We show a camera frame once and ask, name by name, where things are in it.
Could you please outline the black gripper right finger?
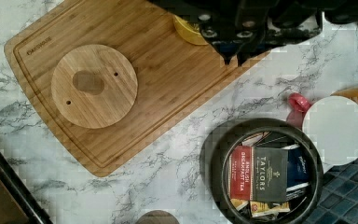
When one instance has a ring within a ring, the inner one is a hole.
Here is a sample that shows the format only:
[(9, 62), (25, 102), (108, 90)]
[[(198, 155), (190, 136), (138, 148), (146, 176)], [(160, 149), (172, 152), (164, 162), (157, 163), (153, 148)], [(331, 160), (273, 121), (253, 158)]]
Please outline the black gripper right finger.
[(236, 23), (249, 43), (237, 53), (238, 66), (271, 49), (309, 40), (322, 30), (322, 11), (308, 0), (240, 0)]

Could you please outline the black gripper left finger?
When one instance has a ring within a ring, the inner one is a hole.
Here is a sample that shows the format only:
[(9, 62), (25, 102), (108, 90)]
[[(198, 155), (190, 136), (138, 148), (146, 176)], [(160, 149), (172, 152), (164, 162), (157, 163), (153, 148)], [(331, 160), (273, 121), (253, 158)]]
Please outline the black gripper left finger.
[(242, 52), (251, 42), (251, 30), (242, 25), (247, 0), (202, 0), (204, 14), (199, 14), (202, 37), (229, 64), (237, 57), (242, 65), (247, 58)]

